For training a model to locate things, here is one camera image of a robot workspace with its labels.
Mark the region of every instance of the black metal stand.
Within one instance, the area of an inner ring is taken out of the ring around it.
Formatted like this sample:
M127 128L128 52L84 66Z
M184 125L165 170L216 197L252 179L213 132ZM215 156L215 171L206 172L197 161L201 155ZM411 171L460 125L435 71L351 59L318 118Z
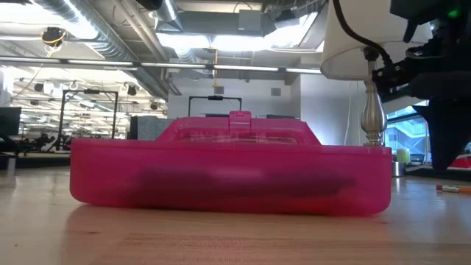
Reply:
M65 104L67 103L67 100L65 98L65 95L67 93L79 93L83 92L84 94L100 94L100 93L110 93L115 95L115 107L114 107L114 113L113 113L113 131L111 132L111 138L115 138L115 127L116 127L116 112L118 111L118 92L117 91L98 91L98 90L93 90L93 89L85 89L85 90L64 90L62 93L62 102L60 104L60 120L59 120L59 134L57 137L56 141L56 150L59 150L60 148L60 143L62 141L62 127L63 127L63 122L64 122L64 107Z

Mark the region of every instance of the white wall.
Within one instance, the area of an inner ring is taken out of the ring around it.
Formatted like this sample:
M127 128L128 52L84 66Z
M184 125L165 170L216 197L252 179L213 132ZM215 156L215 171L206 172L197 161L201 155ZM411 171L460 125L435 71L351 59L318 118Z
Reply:
M10 100L13 94L13 75L8 69L0 70L0 107L10 106Z
M363 145L366 138L360 126L360 117L366 101L366 88L362 82L302 75L300 87L301 120L308 123L322 144L344 145L347 121L350 121L347 145Z
M301 118L301 75L291 84L291 112Z
M169 119L188 116L189 96L214 95L213 80L174 79L174 84L182 91L182 96L169 97ZM295 116L291 107L290 87L282 80L244 80L218 79L218 85L224 86L224 95L242 98L242 110L252 112L252 117L264 117L266 114ZM281 88L281 96L271 96L272 88ZM206 113L229 113L238 109L238 101L224 100L212 102L207 99L191 101L191 115L203 116Z

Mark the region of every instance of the computer monitor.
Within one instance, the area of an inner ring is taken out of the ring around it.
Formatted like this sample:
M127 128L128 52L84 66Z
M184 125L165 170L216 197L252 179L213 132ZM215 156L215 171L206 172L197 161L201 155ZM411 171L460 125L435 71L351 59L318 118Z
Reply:
M0 107L0 135L18 135L20 107Z

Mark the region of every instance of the wooden table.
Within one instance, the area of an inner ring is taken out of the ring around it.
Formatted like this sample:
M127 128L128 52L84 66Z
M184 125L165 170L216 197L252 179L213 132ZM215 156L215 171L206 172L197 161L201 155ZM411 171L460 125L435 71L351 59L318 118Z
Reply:
M471 196L435 191L460 183L392 182L385 212L330 218L97 208L67 168L18 170L0 177L0 264L471 264Z

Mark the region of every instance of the pencil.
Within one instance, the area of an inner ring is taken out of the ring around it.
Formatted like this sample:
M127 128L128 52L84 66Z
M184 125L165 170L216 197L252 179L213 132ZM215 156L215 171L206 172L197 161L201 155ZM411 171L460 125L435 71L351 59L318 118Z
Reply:
M458 187L453 185L437 185L436 190L455 193L471 193L471 187Z

